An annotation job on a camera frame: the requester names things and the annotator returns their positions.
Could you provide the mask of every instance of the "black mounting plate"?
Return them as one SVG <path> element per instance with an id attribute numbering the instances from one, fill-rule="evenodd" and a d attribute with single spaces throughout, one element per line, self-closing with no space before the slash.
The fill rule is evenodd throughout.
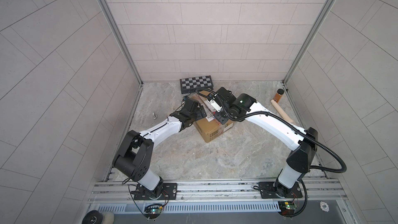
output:
<path id="1" fill-rule="evenodd" d="M 259 182 L 258 183 L 258 187 L 260 189 L 265 189 L 264 191 L 260 190 L 261 199 L 281 198 L 276 194 L 276 192 L 274 192 L 275 188 L 274 188 L 273 184 L 274 184 L 274 182 Z M 302 198 L 301 188 L 300 188 L 298 182 L 295 182 L 295 184 L 293 185 L 292 192 L 291 192 L 292 197 L 289 197 L 289 198 L 293 198 L 293 193 L 296 195 L 297 198 Z"/>
<path id="2" fill-rule="evenodd" d="M 177 184 L 176 183 L 163 183 L 163 190 L 167 192 L 166 196 L 168 200 L 175 200 L 177 198 Z M 137 185 L 136 192 L 134 194 L 134 200 L 154 200 L 149 198 L 149 196 L 145 195 L 145 188 L 141 184 Z M 163 194 L 160 195 L 160 197 L 156 200 L 165 200 L 165 197 Z"/>

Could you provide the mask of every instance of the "tiled wall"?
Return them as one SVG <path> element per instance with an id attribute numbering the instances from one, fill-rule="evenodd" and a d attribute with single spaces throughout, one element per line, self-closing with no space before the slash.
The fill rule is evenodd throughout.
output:
<path id="1" fill-rule="evenodd" d="M 144 81 L 281 80 L 325 0 L 107 0 Z"/>
<path id="2" fill-rule="evenodd" d="M 138 83 L 97 0 L 0 9 L 0 222 L 71 224 L 105 176 Z"/>
<path id="3" fill-rule="evenodd" d="M 287 84 L 306 127 L 346 162 L 334 176 L 369 224 L 398 223 L 397 21 L 398 0 L 337 0 Z"/>

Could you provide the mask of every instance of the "sticker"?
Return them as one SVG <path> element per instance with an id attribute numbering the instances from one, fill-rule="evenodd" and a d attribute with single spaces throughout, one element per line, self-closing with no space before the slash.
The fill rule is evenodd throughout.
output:
<path id="1" fill-rule="evenodd" d="M 320 202 L 321 210 L 329 212 L 329 205 L 326 202 Z"/>

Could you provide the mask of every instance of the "marble floor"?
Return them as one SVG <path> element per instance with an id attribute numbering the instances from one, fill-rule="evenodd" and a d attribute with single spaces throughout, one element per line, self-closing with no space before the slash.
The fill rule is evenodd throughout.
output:
<path id="1" fill-rule="evenodd" d="M 247 93 L 277 113 L 270 101 L 277 89 L 282 88 L 281 82 L 214 82 L 214 86 L 215 91 L 225 87 L 236 97 Z M 163 121 L 181 105 L 182 97 L 179 82 L 145 83 L 131 129 L 142 131 Z M 298 123 L 285 95 L 279 105 Z M 150 168 L 166 180 L 277 177 L 289 152 L 284 143 L 248 121 L 235 122 L 233 128 L 209 143 L 205 143 L 195 127 L 190 127 L 154 149 Z M 316 158 L 313 164 L 319 164 Z M 306 175 L 324 176 L 324 173 L 312 170 Z M 115 181 L 125 178 L 118 173 Z"/>

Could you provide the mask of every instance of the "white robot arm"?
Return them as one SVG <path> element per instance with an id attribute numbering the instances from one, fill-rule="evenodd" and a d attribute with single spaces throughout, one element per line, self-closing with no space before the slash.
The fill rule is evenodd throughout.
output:
<path id="1" fill-rule="evenodd" d="M 201 90 L 211 93 L 203 95 L 200 93 Z M 317 142 L 318 134 L 313 128 L 305 130 L 302 127 L 287 123 L 247 94 L 241 94 L 238 98 L 235 98 L 231 91 L 227 91 L 223 87 L 217 92 L 209 89 L 197 89 L 196 92 L 203 97 L 214 100 L 219 105 L 221 111 L 216 113 L 215 117 L 222 124 L 228 119 L 233 121 L 246 119 L 270 132 L 292 150 L 286 159 L 285 167 L 274 183 L 275 192 L 278 196 L 288 197 L 294 184 L 309 172 L 310 168 L 337 173 L 346 171 L 344 162 L 330 149 Z M 163 180 L 149 169 L 153 148 L 171 135 L 182 131 L 193 122 L 204 117 L 206 117 L 206 113 L 203 106 L 200 106 L 198 101 L 187 98 L 180 111 L 173 112 L 166 120 L 156 126 L 141 132 L 133 130 L 128 132 L 113 160 L 113 165 L 130 179 L 144 186 L 148 195 L 157 198 L 162 191 Z M 333 155 L 341 163 L 342 168 L 338 170 L 311 166 L 318 146 Z M 137 153 L 132 152 L 132 148 L 138 147 L 140 149 Z"/>

